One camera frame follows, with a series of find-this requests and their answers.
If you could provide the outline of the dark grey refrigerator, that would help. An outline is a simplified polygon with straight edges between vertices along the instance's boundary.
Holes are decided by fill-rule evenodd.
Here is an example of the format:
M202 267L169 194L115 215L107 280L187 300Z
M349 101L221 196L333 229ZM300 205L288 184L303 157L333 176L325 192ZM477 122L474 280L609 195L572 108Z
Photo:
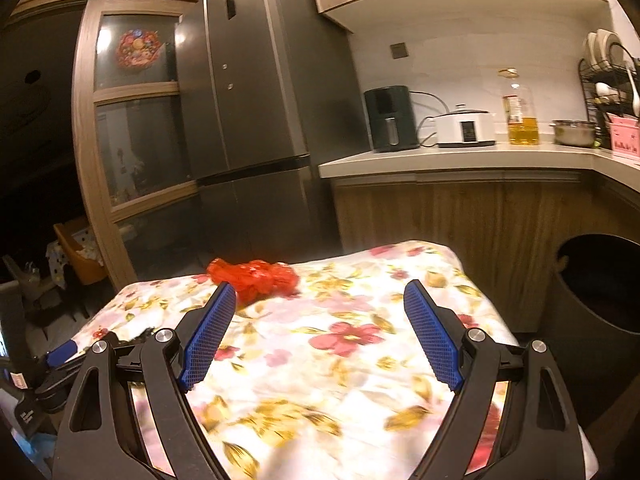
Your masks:
M342 249L326 162L370 148L346 32L314 0L198 0L177 29L183 131L210 252Z

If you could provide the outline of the cooking oil bottle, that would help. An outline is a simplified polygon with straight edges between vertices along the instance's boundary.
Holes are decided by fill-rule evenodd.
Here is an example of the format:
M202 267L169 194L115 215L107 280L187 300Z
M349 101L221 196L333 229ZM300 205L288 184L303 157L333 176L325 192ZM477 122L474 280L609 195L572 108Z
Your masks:
M514 67L498 71L503 89L502 105L506 130L512 145L538 145L539 129L532 92Z

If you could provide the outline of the steel bowl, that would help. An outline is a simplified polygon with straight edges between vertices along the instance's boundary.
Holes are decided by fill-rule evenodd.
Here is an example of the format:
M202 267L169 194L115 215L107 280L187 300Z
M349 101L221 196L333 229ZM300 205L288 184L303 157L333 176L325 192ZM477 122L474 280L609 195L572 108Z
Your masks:
M599 132L596 124L583 120L556 120L550 126L556 144L574 148L593 148Z

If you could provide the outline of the black air fryer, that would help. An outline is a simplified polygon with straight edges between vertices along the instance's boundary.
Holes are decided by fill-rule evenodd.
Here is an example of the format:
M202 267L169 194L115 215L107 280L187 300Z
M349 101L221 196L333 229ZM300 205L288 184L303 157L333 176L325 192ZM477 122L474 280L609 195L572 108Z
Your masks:
M376 152L412 150L420 145L408 87L375 88L363 97Z

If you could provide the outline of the pink utensil basket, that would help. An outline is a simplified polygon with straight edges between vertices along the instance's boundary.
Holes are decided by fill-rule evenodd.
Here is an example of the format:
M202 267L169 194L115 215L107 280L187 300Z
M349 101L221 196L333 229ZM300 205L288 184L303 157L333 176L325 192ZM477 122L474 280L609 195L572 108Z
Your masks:
M634 116L608 114L612 151L617 156L640 159L639 122Z

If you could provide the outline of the dark wall socket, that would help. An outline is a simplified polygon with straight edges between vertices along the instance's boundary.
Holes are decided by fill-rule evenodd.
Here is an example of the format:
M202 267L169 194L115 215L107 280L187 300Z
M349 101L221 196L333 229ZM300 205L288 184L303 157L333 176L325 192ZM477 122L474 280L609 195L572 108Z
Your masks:
M390 54L394 60L399 60L400 58L408 58L408 48L404 42L398 42L398 44L390 45Z

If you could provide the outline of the round red door decoration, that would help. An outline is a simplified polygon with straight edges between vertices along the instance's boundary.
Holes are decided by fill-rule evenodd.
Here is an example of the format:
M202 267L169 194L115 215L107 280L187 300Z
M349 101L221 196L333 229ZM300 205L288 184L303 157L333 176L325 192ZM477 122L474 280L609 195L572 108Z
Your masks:
M126 70L145 70L158 60L163 45L156 30L130 29L118 40L117 64Z

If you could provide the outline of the black dish rack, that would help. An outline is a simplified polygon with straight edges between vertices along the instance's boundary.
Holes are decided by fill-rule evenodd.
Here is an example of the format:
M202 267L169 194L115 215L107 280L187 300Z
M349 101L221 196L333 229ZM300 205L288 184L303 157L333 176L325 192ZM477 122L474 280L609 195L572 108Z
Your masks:
M599 127L596 145L609 151L612 143L608 114L634 116L625 62L631 66L639 91L638 56L623 46L615 32L599 28L587 35L578 62L578 76L588 120Z

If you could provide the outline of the black trash bin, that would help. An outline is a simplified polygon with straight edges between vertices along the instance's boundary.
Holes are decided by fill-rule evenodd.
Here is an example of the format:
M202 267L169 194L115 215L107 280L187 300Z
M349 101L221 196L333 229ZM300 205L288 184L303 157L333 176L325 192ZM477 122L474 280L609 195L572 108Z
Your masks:
M639 375L639 244L603 233L564 242L538 337L558 363L578 422L590 426Z

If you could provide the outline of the floral tablecloth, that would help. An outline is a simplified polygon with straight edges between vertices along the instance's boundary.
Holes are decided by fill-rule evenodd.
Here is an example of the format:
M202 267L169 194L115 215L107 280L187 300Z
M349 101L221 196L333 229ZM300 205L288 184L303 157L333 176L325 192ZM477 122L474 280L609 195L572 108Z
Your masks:
M466 327L513 335L454 252L422 240L290 266L296 292L240 307L188 401L233 479L405 479L452 394L416 340L402 293L419 280ZM206 270L122 289L75 334L80 350L175 327L216 284Z

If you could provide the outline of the wooden glass door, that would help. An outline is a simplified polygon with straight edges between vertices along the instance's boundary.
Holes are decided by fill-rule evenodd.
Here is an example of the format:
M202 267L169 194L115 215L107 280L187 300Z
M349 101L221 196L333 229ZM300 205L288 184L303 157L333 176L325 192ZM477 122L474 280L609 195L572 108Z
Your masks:
M192 274L206 255L183 131L176 27L182 0L89 0L73 70L74 151L85 211L114 289ZM130 29L164 44L145 70L118 66Z

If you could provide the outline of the white ladle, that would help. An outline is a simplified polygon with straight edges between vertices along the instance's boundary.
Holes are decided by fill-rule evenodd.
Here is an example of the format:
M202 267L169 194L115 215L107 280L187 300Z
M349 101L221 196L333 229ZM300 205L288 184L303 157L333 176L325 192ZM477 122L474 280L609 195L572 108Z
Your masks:
M629 79L629 84L631 88L632 98L631 98L631 107L634 111L634 117L638 120L640 119L640 93L636 86L636 81L634 80L634 74L631 71L631 66L628 62L625 62L626 73Z

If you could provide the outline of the wooden lower cabinet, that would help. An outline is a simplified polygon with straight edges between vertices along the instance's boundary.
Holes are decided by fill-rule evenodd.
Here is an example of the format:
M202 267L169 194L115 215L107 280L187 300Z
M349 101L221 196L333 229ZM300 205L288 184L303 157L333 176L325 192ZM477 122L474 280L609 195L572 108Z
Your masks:
M538 330L554 255L569 238L638 240L639 193L594 170L438 170L332 180L345 252L446 245L514 333Z

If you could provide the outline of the red crumpled plastic wrapper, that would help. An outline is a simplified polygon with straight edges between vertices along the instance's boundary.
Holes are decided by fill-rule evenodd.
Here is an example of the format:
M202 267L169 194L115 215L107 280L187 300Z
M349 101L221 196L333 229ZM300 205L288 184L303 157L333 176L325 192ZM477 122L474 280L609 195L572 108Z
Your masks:
M232 264L216 258L209 263L206 273L216 285L229 283L240 307L266 298L291 296L299 283L299 276L287 264L264 260Z

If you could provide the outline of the white rice cooker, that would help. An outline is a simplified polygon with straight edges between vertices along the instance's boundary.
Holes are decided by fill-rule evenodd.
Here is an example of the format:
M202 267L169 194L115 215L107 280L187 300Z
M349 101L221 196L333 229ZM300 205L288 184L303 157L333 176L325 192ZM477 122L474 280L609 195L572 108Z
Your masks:
M494 118L488 110L458 105L452 112L435 117L439 148L481 148L496 144Z

